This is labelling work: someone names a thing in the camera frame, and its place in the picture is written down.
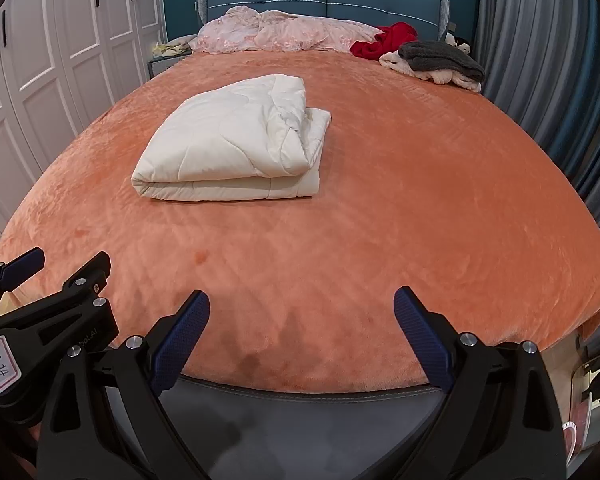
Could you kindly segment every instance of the label sticker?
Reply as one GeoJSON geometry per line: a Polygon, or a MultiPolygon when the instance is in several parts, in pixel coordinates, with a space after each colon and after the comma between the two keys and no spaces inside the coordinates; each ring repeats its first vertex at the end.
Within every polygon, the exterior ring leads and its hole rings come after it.
{"type": "Polygon", "coordinates": [[[22,377],[5,336],[0,336],[0,394],[22,377]]]}

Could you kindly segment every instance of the white fluffy cloth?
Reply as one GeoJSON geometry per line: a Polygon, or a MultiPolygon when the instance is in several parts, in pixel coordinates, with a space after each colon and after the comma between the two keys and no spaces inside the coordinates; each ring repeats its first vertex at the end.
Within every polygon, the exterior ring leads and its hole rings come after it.
{"type": "Polygon", "coordinates": [[[331,114],[306,108],[304,82],[282,74],[187,99],[158,128],[132,176],[141,196],[253,200],[311,196],[331,114]]]}
{"type": "Polygon", "coordinates": [[[467,76],[462,75],[456,70],[433,70],[432,72],[419,72],[411,69],[409,63],[402,59],[397,52],[388,52],[380,56],[380,64],[391,68],[396,72],[418,79],[431,79],[436,85],[445,85],[449,82],[457,84],[461,88],[466,88],[472,92],[480,92],[482,85],[467,76]]]}

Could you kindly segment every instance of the blue curtain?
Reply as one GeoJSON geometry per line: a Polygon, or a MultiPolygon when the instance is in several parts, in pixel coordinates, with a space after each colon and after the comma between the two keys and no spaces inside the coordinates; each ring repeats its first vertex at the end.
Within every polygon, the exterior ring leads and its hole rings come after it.
{"type": "MultiPolygon", "coordinates": [[[[596,0],[480,0],[483,95],[573,184],[600,226],[600,6],[596,0]]],[[[587,342],[600,349],[600,329],[587,342]]]]}

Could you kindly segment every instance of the orange fleece bedspread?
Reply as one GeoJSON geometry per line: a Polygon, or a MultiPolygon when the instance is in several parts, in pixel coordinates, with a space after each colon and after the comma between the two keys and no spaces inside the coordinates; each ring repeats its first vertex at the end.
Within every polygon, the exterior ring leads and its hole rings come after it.
{"type": "Polygon", "coordinates": [[[8,224],[0,260],[33,246],[46,268],[16,291],[58,290],[98,251],[117,343],[195,289],[211,300],[189,375],[251,388],[353,392],[426,380],[392,298],[484,342],[541,348],[600,321],[600,231],[533,140],[484,97],[333,52],[195,55],[96,120],[8,224]],[[158,126],[199,92],[270,73],[304,79],[332,113],[309,199],[139,197],[132,171],[158,126]]]}

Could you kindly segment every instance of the blue gripper pad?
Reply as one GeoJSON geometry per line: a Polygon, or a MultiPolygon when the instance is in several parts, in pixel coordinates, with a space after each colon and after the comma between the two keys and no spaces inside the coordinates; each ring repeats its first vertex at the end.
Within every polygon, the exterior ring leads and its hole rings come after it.
{"type": "Polygon", "coordinates": [[[394,312],[429,382],[449,393],[455,382],[452,355],[430,324],[431,314],[408,286],[395,293],[394,312]]]}
{"type": "Polygon", "coordinates": [[[209,321],[209,298],[193,293],[175,314],[176,321],[164,336],[151,360],[151,388],[158,396],[173,388],[194,346],[209,321]]]}
{"type": "Polygon", "coordinates": [[[39,247],[33,248],[3,267],[0,288],[12,292],[44,267],[44,251],[39,247]]]}

